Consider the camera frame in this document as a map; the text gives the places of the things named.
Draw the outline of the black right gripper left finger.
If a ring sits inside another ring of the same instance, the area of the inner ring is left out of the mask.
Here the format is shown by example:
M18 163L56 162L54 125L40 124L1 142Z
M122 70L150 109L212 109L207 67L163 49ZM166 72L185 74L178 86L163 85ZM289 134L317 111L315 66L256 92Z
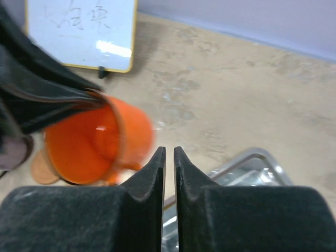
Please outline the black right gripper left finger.
M166 150L117 186L24 186L1 204L1 251L160 251Z

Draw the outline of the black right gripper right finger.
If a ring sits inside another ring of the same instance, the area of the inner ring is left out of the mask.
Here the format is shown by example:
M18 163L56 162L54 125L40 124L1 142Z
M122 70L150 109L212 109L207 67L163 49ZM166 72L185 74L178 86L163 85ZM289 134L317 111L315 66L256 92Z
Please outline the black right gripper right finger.
M180 251L335 251L335 220L303 186L221 186L174 149Z

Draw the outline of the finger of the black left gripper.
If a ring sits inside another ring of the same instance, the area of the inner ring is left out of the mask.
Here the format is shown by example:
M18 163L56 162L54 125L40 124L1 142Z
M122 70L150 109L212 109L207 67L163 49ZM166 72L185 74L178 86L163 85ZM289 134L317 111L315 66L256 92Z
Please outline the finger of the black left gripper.
M99 102L100 88L34 45L1 8L1 90L40 102Z
M52 86L40 91L1 88L1 137L23 137L101 106L97 95L69 87Z

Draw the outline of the light wooden coaster bottom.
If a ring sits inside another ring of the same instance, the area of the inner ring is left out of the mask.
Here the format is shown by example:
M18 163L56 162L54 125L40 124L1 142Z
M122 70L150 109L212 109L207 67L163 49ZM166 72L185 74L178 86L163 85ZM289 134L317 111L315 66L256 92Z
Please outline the light wooden coaster bottom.
M49 165L44 150L39 150L34 156L30 166L30 174L33 180L40 185L64 185Z

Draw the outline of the orange glass cup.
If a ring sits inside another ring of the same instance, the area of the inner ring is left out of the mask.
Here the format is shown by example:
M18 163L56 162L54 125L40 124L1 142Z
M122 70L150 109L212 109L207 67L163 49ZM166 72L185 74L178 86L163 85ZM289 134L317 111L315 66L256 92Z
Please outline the orange glass cup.
M154 142L154 127L141 109L101 94L102 107L77 113L45 129L45 150L55 173L77 185L115 184L139 171Z

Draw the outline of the purple mug black rim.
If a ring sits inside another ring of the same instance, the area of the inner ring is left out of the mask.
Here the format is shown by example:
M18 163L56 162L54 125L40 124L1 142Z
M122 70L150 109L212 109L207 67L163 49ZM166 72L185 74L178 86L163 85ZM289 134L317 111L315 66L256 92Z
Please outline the purple mug black rim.
M29 158L34 140L30 135L23 138L3 136L1 144L1 171L10 171Z

